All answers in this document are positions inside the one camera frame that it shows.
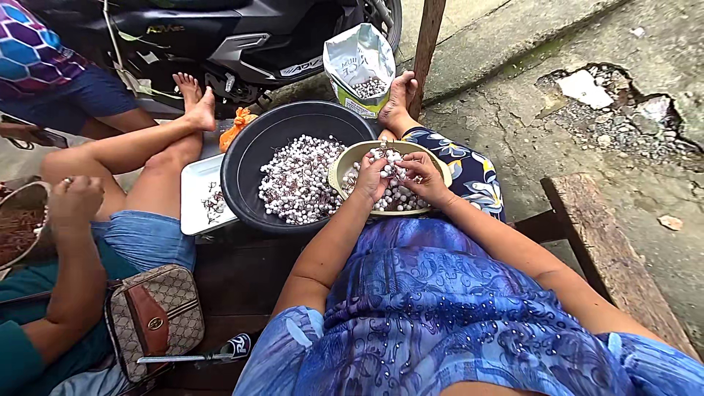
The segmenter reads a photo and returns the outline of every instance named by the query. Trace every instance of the brown handbag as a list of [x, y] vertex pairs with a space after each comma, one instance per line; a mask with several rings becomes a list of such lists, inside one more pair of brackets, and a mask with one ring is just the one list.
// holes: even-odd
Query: brown handbag
[[105, 304], [105, 318], [115, 357], [133, 384], [170, 367], [138, 364], [140, 357], [185, 354], [205, 334], [193, 275], [176, 264], [122, 280]]

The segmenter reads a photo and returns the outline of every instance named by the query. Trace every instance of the blue patterned dress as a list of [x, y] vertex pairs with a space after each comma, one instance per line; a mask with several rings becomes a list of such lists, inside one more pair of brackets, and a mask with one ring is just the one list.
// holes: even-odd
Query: blue patterned dress
[[547, 395], [704, 395], [704, 367], [592, 335], [555, 293], [439, 219], [368, 225], [327, 298], [278, 314], [233, 395], [438, 395], [458, 381]]

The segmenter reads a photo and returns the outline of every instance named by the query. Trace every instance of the knee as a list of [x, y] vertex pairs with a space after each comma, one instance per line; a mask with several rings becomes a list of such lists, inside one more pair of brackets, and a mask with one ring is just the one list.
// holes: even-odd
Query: knee
[[190, 152], [167, 148], [161, 153], [154, 154], [144, 164], [148, 169], [178, 170], [179, 172], [194, 158]]
[[154, 154], [144, 164], [145, 169], [173, 169], [183, 168], [182, 161], [179, 155], [173, 151], [162, 151]]
[[80, 161], [80, 156], [76, 155], [74, 149], [52, 151], [42, 159], [42, 163], [39, 165], [39, 175], [49, 182], [73, 176], [67, 172], [70, 172], [73, 166]]

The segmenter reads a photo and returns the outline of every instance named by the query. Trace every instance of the white tray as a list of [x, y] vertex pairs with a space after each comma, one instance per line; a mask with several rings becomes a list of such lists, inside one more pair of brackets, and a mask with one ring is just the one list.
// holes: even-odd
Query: white tray
[[[229, 207], [215, 220], [208, 221], [208, 211], [203, 206], [203, 200], [213, 192], [220, 190], [220, 166], [224, 154], [193, 162], [181, 171], [181, 232], [186, 235], [207, 233], [223, 227], [237, 217]], [[215, 187], [210, 190], [210, 183]]]

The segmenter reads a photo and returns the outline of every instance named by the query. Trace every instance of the orange plastic bag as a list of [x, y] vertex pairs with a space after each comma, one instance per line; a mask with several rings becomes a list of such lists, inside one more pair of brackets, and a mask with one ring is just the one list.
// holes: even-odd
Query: orange plastic bag
[[220, 136], [220, 152], [224, 153], [230, 146], [230, 143], [237, 137], [237, 134], [244, 129], [250, 122], [257, 118], [256, 114], [250, 114], [249, 109], [243, 109], [242, 107], [237, 109], [237, 117], [234, 118], [234, 125], [232, 128], [223, 132]]

